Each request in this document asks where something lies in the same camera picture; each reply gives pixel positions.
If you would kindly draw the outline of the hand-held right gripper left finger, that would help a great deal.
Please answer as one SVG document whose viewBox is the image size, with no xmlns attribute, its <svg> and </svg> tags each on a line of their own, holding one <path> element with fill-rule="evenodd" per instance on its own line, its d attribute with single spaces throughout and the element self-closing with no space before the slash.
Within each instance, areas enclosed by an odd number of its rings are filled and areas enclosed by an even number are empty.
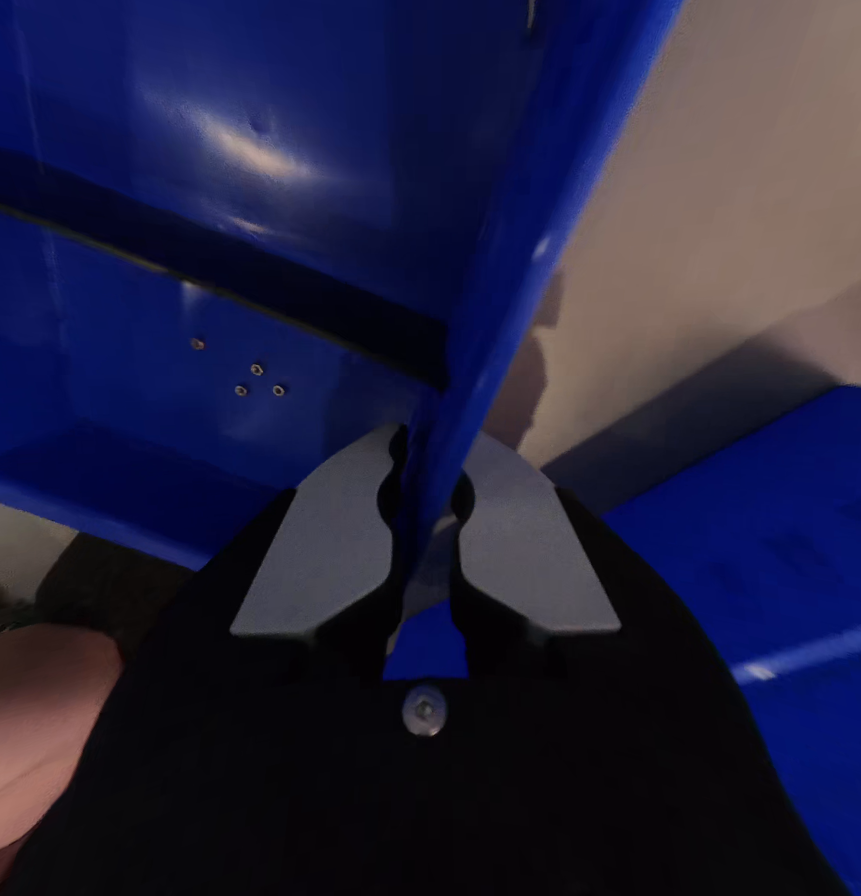
<svg viewBox="0 0 861 896">
<path fill-rule="evenodd" d="M 405 425 L 385 424 L 302 480 L 233 636 L 302 644 L 355 676 L 381 675 L 408 571 L 397 525 L 407 442 Z"/>
</svg>

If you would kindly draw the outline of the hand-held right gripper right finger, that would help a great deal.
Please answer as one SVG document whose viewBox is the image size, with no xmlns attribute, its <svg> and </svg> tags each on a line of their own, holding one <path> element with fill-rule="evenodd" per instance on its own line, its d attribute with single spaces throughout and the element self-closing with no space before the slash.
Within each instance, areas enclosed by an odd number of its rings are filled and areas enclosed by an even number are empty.
<svg viewBox="0 0 861 896">
<path fill-rule="evenodd" d="M 451 508 L 450 606 L 471 676 L 543 669 L 551 643 L 621 630 L 557 488 L 514 450 L 479 434 Z"/>
</svg>

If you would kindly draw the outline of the plain blue plastic bin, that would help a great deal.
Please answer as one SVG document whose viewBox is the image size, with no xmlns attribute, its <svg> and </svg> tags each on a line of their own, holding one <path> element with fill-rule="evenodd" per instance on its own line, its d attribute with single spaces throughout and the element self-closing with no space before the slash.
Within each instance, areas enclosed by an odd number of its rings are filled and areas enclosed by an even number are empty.
<svg viewBox="0 0 861 896">
<path fill-rule="evenodd" d="M 604 515 L 721 653 L 817 845 L 861 894 L 861 387 Z"/>
</svg>

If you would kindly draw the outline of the blue plastic bin with divider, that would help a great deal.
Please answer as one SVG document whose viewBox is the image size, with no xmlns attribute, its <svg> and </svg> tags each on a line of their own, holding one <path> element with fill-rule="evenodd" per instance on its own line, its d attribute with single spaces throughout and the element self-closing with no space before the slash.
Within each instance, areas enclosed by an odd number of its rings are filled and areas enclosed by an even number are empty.
<svg viewBox="0 0 861 896">
<path fill-rule="evenodd" d="M 401 422 L 416 560 L 681 6 L 0 2 L 1 148 L 442 321 L 450 376 L 0 213 L 0 504 L 195 569 Z"/>
</svg>

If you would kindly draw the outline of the person's left forearm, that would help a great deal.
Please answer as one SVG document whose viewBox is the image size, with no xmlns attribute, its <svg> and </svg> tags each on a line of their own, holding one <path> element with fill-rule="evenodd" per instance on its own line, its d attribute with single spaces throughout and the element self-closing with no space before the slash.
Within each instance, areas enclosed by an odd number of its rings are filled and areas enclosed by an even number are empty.
<svg viewBox="0 0 861 896">
<path fill-rule="evenodd" d="M 109 635 L 34 623 L 0 633 L 0 889 L 67 789 L 123 671 Z"/>
</svg>

